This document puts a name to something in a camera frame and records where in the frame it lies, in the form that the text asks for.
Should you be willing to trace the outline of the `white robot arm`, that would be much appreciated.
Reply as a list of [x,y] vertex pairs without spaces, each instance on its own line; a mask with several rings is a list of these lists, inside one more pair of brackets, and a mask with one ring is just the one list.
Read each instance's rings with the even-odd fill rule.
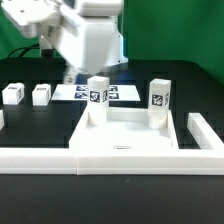
[[128,63],[118,30],[124,0],[1,0],[1,7],[24,37],[63,57],[66,84]]

